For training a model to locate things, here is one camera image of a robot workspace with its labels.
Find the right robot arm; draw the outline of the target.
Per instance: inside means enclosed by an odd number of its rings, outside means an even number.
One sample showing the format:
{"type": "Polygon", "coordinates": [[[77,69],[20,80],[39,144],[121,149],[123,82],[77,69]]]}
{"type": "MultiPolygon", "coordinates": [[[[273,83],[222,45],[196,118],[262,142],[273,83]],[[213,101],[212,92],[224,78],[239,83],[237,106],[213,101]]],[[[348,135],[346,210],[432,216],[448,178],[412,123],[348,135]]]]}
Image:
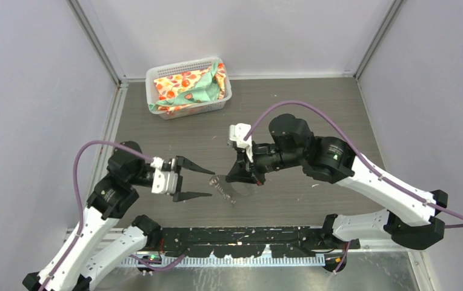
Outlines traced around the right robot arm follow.
{"type": "Polygon", "coordinates": [[[402,247],[424,250],[443,239],[445,224],[434,208],[447,205],[442,190],[412,187],[356,154],[344,140],[314,135],[306,121],[288,113],[269,123],[270,144],[254,142],[248,136],[250,128],[238,123],[228,129],[228,143],[237,159],[227,182],[261,186],[267,173],[300,167],[314,180],[351,189],[381,206],[362,215],[327,215],[320,231],[327,248],[355,239],[391,239],[402,247]]]}

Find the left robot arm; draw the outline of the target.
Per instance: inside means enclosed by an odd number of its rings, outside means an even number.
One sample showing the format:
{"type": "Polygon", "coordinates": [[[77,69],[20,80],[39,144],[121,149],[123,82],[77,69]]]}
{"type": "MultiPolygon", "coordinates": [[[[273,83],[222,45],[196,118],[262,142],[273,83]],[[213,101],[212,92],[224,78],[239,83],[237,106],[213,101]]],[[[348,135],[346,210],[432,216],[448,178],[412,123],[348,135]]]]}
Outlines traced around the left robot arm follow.
{"type": "Polygon", "coordinates": [[[149,157],[138,143],[90,141],[79,150],[73,164],[73,185],[79,222],[55,257],[40,271],[23,280],[27,290],[94,290],[101,279],[121,261],[142,248],[155,250],[161,242],[162,228],[146,215],[137,216],[125,232],[103,250],[96,252],[105,235],[123,218],[139,198],[137,186],[152,194],[168,195],[174,202],[208,197],[208,193],[182,191],[181,170],[214,174],[183,156],[170,159],[149,157]],[[113,153],[107,174],[96,183],[86,203],[78,187],[78,163],[92,145],[108,145],[113,153]]]}

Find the metal key organizer plate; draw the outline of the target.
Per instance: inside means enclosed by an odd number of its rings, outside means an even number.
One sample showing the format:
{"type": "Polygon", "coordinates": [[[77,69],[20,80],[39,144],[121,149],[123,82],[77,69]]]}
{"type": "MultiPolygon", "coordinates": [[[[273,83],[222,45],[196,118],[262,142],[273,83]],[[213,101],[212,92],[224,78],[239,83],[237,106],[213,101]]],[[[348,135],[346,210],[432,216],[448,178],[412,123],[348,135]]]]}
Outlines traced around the metal key organizer plate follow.
{"type": "Polygon", "coordinates": [[[252,184],[227,182],[225,175],[212,176],[209,184],[232,206],[256,194],[256,190],[252,184]]]}

